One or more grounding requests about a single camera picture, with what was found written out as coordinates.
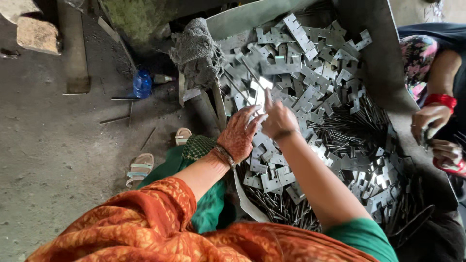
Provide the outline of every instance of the hand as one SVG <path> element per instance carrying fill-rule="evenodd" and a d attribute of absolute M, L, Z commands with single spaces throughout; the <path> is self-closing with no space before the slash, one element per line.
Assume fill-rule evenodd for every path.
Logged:
<path fill-rule="evenodd" d="M 217 143 L 228 151 L 236 164 L 245 160 L 253 150 L 254 134 L 262 121 L 267 118 L 267 114 L 259 115 L 249 124 L 248 121 L 261 107 L 260 105 L 250 105 L 236 112 L 217 139 Z"/>
<path fill-rule="evenodd" d="M 431 103 L 412 115 L 411 133 L 418 144 L 421 144 L 422 130 L 427 130 L 427 139 L 431 139 L 442 128 L 452 115 L 450 108 L 440 104 Z"/>
<path fill-rule="evenodd" d="M 431 147 L 440 167 L 458 170 L 458 164 L 463 159 L 463 148 L 460 145 L 449 141 L 433 139 Z"/>
<path fill-rule="evenodd" d="M 274 138 L 281 131 L 298 131 L 298 120 L 293 112 L 281 101 L 274 103 L 270 95 L 270 90 L 265 91 L 265 112 L 268 114 L 267 120 L 262 124 L 262 133 L 270 138 Z"/>

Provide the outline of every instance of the bracelet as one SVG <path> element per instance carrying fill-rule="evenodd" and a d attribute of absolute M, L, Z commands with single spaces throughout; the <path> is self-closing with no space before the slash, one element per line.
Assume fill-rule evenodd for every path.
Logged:
<path fill-rule="evenodd" d="M 233 160 L 232 156 L 230 155 L 230 153 L 228 153 L 228 151 L 223 148 L 220 144 L 216 144 L 214 147 L 213 147 L 216 151 L 218 151 L 223 157 L 225 157 L 228 161 L 228 164 L 230 165 L 230 167 L 235 170 L 235 166 L 236 166 L 236 163 L 235 161 Z"/>
<path fill-rule="evenodd" d="M 461 173 L 463 171 L 463 169 L 465 168 L 466 166 L 466 162 L 464 161 L 464 159 L 462 159 L 457 167 L 458 167 L 458 170 L 453 170 L 453 169 L 446 169 L 446 168 L 442 168 L 439 166 L 439 164 L 437 163 L 438 162 L 438 159 L 437 158 L 434 158 L 432 160 L 432 163 L 434 164 L 434 166 L 442 171 L 445 171 L 445 172 L 448 172 L 448 173 Z"/>
<path fill-rule="evenodd" d="M 272 140 L 278 141 L 278 140 L 280 140 L 282 138 L 290 136 L 294 132 L 297 132 L 297 133 L 301 134 L 301 132 L 298 129 L 293 129 L 293 130 L 283 129 L 283 130 L 278 131 L 278 133 L 272 138 Z"/>
<path fill-rule="evenodd" d="M 447 94 L 431 94 L 426 98 L 426 100 L 424 102 L 424 106 L 428 105 L 428 104 L 431 104 L 431 103 L 440 103 L 440 104 L 448 107 L 449 109 L 451 109 L 452 113 L 453 113 L 454 108 L 455 108 L 456 103 L 457 103 L 457 100 L 456 100 L 456 98 L 451 97 L 451 96 L 449 96 Z"/>

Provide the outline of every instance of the blue plastic bottle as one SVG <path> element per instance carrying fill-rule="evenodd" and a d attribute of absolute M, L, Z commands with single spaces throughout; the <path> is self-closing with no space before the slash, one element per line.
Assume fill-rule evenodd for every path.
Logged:
<path fill-rule="evenodd" d="M 151 95 L 152 78 L 149 76 L 149 71 L 139 70 L 133 78 L 133 93 L 135 96 L 145 99 Z"/>

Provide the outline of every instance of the sandal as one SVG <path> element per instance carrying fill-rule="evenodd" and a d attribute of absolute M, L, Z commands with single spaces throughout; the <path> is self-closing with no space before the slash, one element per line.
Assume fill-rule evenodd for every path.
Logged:
<path fill-rule="evenodd" d="M 142 181 L 152 171 L 154 167 L 154 156 L 149 153 L 140 154 L 131 164 L 131 170 L 126 174 L 130 179 L 126 181 L 126 186 L 131 188 L 134 181 Z"/>
<path fill-rule="evenodd" d="M 191 130 L 181 127 L 176 132 L 175 141 L 176 145 L 185 145 L 188 141 L 188 138 L 192 135 Z"/>

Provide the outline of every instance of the orange patterned fabric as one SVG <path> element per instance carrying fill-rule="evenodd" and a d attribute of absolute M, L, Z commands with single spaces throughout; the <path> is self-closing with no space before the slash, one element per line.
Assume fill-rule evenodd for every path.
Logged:
<path fill-rule="evenodd" d="M 190 224 L 195 210 L 191 189 L 168 177 L 88 211 L 26 261 L 377 261 L 323 234 L 272 223 L 199 235 Z"/>

